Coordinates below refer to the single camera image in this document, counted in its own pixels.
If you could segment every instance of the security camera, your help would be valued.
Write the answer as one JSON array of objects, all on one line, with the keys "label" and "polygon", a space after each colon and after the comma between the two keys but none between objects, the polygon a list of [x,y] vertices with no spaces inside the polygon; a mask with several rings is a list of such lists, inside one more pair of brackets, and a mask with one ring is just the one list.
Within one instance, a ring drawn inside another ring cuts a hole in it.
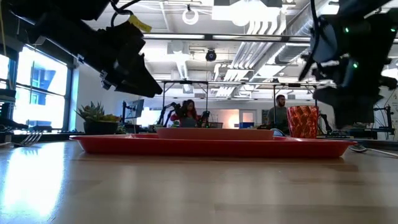
[{"label": "security camera", "polygon": [[214,62],[217,58],[217,54],[214,49],[209,49],[206,54],[206,61]]}]

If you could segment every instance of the gray shirt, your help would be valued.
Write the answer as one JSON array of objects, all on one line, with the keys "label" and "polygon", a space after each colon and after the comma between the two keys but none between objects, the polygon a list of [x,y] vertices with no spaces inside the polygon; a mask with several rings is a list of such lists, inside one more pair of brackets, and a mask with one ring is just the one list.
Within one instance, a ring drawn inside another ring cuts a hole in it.
[{"label": "gray shirt", "polygon": [[[274,108],[271,108],[268,112],[267,124],[274,123]],[[287,125],[287,109],[286,107],[276,106],[276,125]]]}]

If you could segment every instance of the man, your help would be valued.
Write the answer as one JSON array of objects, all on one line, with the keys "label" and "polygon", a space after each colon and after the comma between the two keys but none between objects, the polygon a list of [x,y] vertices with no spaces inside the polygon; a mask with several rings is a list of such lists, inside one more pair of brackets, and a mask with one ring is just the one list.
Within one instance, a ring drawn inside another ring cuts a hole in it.
[{"label": "man", "polygon": [[284,133],[289,133],[289,127],[287,126],[287,110],[285,107],[285,96],[278,95],[276,97],[276,114],[274,120],[274,108],[271,108],[268,112],[268,125],[271,125],[273,128],[278,128]]}]

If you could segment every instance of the long hair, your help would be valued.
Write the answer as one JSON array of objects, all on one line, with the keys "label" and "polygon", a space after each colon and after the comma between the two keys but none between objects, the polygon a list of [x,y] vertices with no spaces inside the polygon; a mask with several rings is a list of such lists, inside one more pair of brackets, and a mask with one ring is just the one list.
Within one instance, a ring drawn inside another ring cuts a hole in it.
[{"label": "long hair", "polygon": [[193,119],[197,119],[198,114],[197,114],[197,109],[195,108],[195,102],[193,100],[185,100],[184,102],[182,102],[182,113],[183,113],[183,117],[186,118],[188,116],[188,105],[192,103],[193,108],[191,110],[191,114],[192,114],[192,118]]}]

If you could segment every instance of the potted plant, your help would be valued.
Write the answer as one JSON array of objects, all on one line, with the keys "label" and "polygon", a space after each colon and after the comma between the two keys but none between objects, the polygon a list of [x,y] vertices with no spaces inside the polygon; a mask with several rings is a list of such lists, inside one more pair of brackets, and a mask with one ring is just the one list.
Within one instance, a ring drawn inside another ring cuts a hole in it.
[{"label": "potted plant", "polygon": [[81,106],[76,113],[85,120],[86,134],[114,134],[118,129],[120,117],[113,114],[105,114],[101,103]]}]

